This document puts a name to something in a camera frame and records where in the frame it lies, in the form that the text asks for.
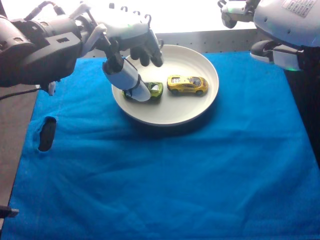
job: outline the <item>label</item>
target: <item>label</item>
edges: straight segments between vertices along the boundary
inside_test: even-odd
[[[286,0],[282,7],[305,18],[316,2],[317,0]]]

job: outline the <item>plate rim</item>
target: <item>plate rim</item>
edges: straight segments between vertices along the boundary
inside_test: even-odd
[[[214,97],[212,98],[212,101],[210,102],[210,104],[202,111],[200,112],[199,114],[197,114],[196,116],[194,117],[191,117],[189,119],[186,119],[184,121],[179,121],[179,122],[173,122],[173,123],[154,123],[154,122],[148,122],[148,121],[144,121],[144,120],[141,120],[135,116],[132,116],[131,114],[129,114],[126,110],[124,110],[120,104],[118,103],[116,97],[115,97],[115,90],[117,89],[114,85],[111,85],[111,90],[112,90],[112,95],[113,95],[113,98],[116,102],[116,104],[119,106],[119,108],[125,113],[127,114],[128,116],[130,116],[131,118],[137,120],[138,122],[140,123],[143,123],[143,124],[147,124],[147,125],[150,125],[150,126],[156,126],[156,127],[173,127],[173,126],[179,126],[179,125],[182,125],[182,124],[186,124],[196,118],[198,118],[200,115],[202,115],[205,111],[208,110],[208,108],[212,105],[212,103],[214,102],[214,100],[217,98],[217,95],[218,95],[218,91],[219,91],[219,87],[220,87],[220,81],[219,81],[219,75],[218,75],[218,72],[217,72],[217,69],[215,68],[215,66],[212,64],[212,62],[209,61],[209,59],[207,59],[203,54],[191,49],[191,48],[188,48],[188,47],[185,47],[185,46],[179,46],[179,45],[173,45],[173,44],[165,44],[163,46],[170,46],[170,47],[175,47],[175,48],[183,48],[183,49],[186,49],[187,51],[192,51],[198,55],[200,55],[201,57],[203,57],[207,62],[209,62],[209,64],[213,67],[213,69],[215,70],[215,74],[216,74],[216,80],[217,80],[217,87],[216,87],[216,91],[213,93]]]

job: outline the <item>black oval hole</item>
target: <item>black oval hole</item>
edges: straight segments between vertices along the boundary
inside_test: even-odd
[[[54,117],[48,116],[45,118],[40,132],[39,151],[46,152],[51,148],[55,138],[56,126],[57,120]]]

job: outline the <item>gray floor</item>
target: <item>gray floor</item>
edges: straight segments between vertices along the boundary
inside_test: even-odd
[[[31,85],[0,87],[0,96],[34,89]],[[12,96],[0,101],[0,205],[7,206],[15,181],[25,135],[37,92]],[[0,219],[0,230],[3,220]]]

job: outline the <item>robotic hand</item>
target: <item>robotic hand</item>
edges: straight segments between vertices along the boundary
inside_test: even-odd
[[[48,4],[57,16],[33,20]],[[69,76],[77,58],[96,48],[105,52],[102,70],[108,80],[132,98],[148,100],[150,92],[137,69],[120,51],[130,49],[132,58],[140,59],[143,66],[150,60],[157,67],[163,64],[163,42],[150,29],[151,16],[116,10],[112,3],[103,14],[92,14],[90,9],[82,2],[67,16],[55,3],[44,1],[24,19],[0,16],[0,87],[38,84],[53,95],[55,81]]]
[[[218,5],[226,27],[254,22],[272,39],[254,44],[253,58],[292,71],[319,70],[319,0],[218,0]]]

